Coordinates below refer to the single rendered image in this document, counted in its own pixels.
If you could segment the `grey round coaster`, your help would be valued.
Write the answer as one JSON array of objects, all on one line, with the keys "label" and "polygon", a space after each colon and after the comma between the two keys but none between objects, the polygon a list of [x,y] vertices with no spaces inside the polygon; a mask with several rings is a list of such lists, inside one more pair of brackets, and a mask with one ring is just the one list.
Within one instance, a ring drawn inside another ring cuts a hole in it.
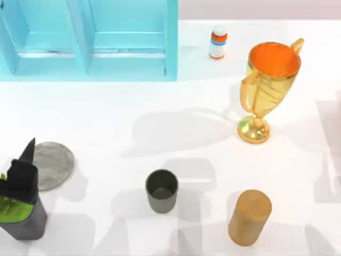
[{"label": "grey round coaster", "polygon": [[41,142],[35,146],[33,164],[38,168],[38,190],[49,191],[62,185],[72,174],[75,157],[57,142]]}]

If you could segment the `dark grey cup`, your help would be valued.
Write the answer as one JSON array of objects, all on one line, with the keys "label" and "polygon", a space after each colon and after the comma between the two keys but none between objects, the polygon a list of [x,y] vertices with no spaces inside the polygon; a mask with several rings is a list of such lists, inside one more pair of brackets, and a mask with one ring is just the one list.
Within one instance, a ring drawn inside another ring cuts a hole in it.
[{"label": "dark grey cup", "polygon": [[159,169],[150,173],[145,181],[150,207],[159,214],[170,212],[176,203],[178,179],[169,170]]}]

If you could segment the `light blue rack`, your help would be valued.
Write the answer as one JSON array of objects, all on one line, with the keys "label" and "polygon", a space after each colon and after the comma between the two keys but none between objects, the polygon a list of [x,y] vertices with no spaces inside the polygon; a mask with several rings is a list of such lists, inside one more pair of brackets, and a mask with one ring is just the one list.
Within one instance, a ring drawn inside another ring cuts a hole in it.
[{"label": "light blue rack", "polygon": [[0,0],[0,81],[174,81],[178,0]]}]

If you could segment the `wooden cup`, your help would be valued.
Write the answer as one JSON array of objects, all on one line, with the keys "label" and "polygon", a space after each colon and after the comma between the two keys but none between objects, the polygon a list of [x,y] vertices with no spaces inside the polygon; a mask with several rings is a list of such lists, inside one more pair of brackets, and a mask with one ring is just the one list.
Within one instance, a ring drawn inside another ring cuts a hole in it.
[{"label": "wooden cup", "polygon": [[251,246],[259,238],[270,214],[272,203],[260,190],[243,191],[236,202],[228,225],[228,234],[240,246]]}]

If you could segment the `orange and white bottle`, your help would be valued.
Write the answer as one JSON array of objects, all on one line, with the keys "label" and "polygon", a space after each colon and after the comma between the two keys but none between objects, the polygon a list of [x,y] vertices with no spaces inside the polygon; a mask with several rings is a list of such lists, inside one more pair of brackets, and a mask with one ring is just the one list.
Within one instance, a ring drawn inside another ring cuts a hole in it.
[{"label": "orange and white bottle", "polygon": [[226,27],[215,25],[210,35],[209,56],[211,58],[218,60],[224,57],[227,38]]}]

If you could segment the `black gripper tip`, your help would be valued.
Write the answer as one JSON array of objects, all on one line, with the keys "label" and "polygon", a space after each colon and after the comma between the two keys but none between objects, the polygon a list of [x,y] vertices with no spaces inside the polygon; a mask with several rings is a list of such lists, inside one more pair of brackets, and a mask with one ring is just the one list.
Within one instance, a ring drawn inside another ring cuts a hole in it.
[{"label": "black gripper tip", "polygon": [[13,159],[6,180],[0,180],[0,196],[34,205],[38,198],[38,169],[33,164],[35,138],[25,147],[20,157]]}]

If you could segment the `gold trophy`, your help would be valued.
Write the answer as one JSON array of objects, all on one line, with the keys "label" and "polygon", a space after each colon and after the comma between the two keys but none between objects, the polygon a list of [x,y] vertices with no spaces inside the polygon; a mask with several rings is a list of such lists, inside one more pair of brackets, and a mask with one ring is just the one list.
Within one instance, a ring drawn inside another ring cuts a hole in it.
[{"label": "gold trophy", "polygon": [[249,52],[247,75],[240,84],[240,104],[250,113],[237,126],[239,137],[251,144],[264,143],[270,127],[264,117],[273,111],[291,89],[301,67],[299,53],[304,40],[290,46],[278,42],[255,45]]}]

